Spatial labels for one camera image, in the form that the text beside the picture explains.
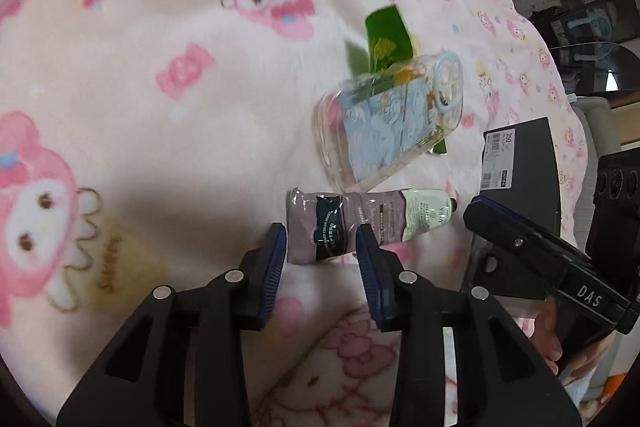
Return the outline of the person's right hand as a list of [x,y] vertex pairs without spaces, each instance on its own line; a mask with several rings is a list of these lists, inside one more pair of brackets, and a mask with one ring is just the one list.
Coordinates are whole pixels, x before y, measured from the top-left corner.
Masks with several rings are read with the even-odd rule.
[[[558,362],[563,355],[561,340],[556,335],[555,327],[558,321],[558,305],[552,297],[548,297],[537,314],[535,319],[535,329],[532,337],[533,345],[551,369],[554,375],[559,374]],[[579,378],[587,376],[595,369],[605,357],[608,349],[611,348],[616,338],[616,332],[612,332],[608,337],[603,338],[598,343],[593,343],[584,351],[575,355],[572,361],[567,364],[570,373],[562,379],[562,382],[569,384]]]

